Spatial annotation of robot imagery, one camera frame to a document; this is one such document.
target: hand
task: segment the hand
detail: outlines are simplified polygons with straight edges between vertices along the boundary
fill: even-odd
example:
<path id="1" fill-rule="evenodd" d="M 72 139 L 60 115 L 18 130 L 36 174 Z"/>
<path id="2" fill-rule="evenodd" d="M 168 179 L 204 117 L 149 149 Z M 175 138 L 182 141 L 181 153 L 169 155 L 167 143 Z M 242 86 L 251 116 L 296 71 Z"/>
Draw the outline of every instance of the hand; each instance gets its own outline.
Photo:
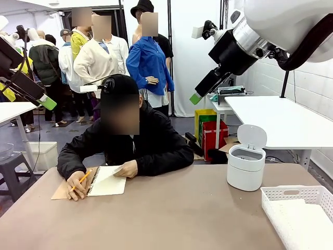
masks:
<path id="1" fill-rule="evenodd" d="M 129 178 L 134 178 L 137 176 L 136 160 L 131 160 L 131 161 L 125 162 L 122 165 L 122 167 L 123 168 L 118 173 L 115 173 L 114 176 L 123 176 L 123 177 L 129 177 Z"/>
<path id="2" fill-rule="evenodd" d="M 72 187 L 75 186 L 74 191 L 67 194 L 68 199 L 73 199 L 74 201 L 78 201 L 78 196 L 81 199 L 84 199 L 86 195 L 86 185 L 87 185 L 87 178 L 80 183 L 80 180 L 84 177 L 85 173 L 82 171 L 74 172 L 70 178 L 67 180 L 67 190 L 68 192 L 71 191 Z"/>
<path id="3" fill-rule="evenodd" d="M 159 83 L 159 80 L 155 77 L 146 77 L 148 84 L 156 85 Z"/>

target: white basket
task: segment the white basket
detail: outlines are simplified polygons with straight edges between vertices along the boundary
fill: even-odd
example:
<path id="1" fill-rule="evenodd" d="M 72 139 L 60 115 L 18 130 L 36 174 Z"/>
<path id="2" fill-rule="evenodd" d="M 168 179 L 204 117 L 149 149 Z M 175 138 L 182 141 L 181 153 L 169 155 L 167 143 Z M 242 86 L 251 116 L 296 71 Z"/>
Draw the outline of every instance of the white basket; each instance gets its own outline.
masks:
<path id="1" fill-rule="evenodd" d="M 29 142 L 32 157 L 34 162 L 32 163 L 31 168 L 36 164 L 36 160 L 38 157 L 38 162 L 36 164 L 35 170 L 38 171 L 46 171 L 52 167 L 57 166 L 58 164 L 58 150 L 57 150 L 57 142 Z M 27 153 L 22 151 L 25 158 L 28 160 Z M 27 170 L 26 166 L 21 164 L 20 168 L 22 170 Z"/>
<path id="2" fill-rule="evenodd" d="M 295 239 L 291 239 L 291 236 L 288 234 L 288 230 L 283 230 L 281 228 L 281 222 L 278 221 L 275 216 L 277 211 L 275 210 L 275 207 L 272 206 L 271 201 L 304 199 L 305 203 L 307 204 L 320 205 L 333 223 L 333 195 L 323 186 L 291 185 L 265 188 L 262 187 L 260 189 L 262 192 L 262 208 L 264 209 L 266 215 L 268 216 L 287 250 L 294 249 L 293 241 Z"/>

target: black cap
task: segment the black cap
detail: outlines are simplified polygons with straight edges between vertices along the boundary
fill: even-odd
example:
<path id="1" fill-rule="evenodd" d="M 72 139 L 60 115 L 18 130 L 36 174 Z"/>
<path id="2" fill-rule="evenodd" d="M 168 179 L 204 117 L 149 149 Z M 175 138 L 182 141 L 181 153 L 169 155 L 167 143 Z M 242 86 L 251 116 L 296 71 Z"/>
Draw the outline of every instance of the black cap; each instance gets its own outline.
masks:
<path id="1" fill-rule="evenodd" d="M 154 12 L 154 5 L 150 0 L 139 0 L 138 4 L 131 9 L 131 14 L 135 18 L 135 13 L 137 10 L 141 10 L 142 12 Z"/>
<path id="2" fill-rule="evenodd" d="M 100 103 L 94 108 L 102 107 L 108 109 L 117 108 L 128 102 L 136 101 L 139 98 L 139 89 L 135 80 L 123 74 L 114 74 L 105 78 L 102 85 L 106 86 L 100 94 Z"/>

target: tabletop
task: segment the tabletop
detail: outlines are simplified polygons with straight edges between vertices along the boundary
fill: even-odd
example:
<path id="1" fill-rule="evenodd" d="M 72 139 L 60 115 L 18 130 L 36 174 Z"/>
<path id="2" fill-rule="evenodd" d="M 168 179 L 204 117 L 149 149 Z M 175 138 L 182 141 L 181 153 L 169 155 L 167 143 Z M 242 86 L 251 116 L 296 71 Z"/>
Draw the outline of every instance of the tabletop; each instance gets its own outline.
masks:
<path id="1" fill-rule="evenodd" d="M 0 218 L 1 249 L 282 250 L 261 191 L 226 182 L 227 165 L 193 165 L 127 180 L 123 195 L 51 201 L 48 170 Z M 318 185 L 300 165 L 268 164 L 263 186 Z"/>
<path id="2" fill-rule="evenodd" d="M 333 121 L 279 96 L 227 97 L 243 124 L 267 133 L 267 149 L 333 148 Z"/>
<path id="3" fill-rule="evenodd" d="M 35 109 L 36 106 L 30 102 L 7 102 L 0 103 L 0 123 Z"/>

